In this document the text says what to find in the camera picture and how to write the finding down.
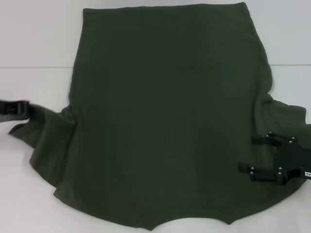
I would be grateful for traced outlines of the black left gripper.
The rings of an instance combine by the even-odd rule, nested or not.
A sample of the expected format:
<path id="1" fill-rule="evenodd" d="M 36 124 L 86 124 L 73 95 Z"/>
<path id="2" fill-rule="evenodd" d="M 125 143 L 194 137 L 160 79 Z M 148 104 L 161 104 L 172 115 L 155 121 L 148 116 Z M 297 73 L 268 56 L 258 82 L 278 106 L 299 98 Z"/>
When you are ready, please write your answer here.
<path id="1" fill-rule="evenodd" d="M 11 104 L 11 102 L 1 101 L 0 102 L 0 114 L 10 115 L 11 108 L 13 114 L 27 114 L 29 110 L 29 101 L 19 100 Z"/>

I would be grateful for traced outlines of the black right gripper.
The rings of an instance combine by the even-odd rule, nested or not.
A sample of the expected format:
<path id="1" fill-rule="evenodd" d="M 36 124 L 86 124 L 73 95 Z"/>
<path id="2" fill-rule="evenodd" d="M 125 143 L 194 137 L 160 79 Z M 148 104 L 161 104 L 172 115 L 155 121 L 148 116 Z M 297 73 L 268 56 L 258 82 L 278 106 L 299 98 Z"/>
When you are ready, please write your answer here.
<path id="1" fill-rule="evenodd" d="M 252 136 L 255 145 L 277 147 L 274 156 L 274 170 L 246 163 L 238 163 L 240 173 L 248 174 L 252 182 L 276 182 L 285 185 L 289 180 L 311 178 L 311 150 L 302 147 L 296 137 L 289 137 L 269 131 L 264 136 Z"/>

